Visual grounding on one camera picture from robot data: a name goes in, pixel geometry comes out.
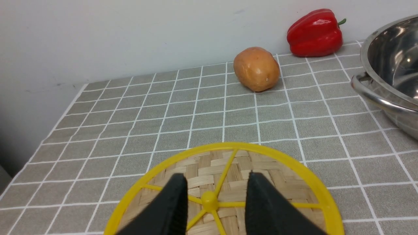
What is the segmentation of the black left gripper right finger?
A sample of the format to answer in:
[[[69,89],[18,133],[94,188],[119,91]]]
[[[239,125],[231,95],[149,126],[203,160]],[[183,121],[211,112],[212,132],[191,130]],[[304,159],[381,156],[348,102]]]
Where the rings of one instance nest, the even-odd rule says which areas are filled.
[[[325,235],[298,211],[267,178],[250,172],[245,201],[248,235]]]

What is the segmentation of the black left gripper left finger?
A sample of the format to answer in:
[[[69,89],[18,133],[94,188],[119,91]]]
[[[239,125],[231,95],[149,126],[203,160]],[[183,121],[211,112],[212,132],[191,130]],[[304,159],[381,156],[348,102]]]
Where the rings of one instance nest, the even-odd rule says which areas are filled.
[[[161,192],[118,235],[185,235],[188,217],[187,180],[170,177]]]

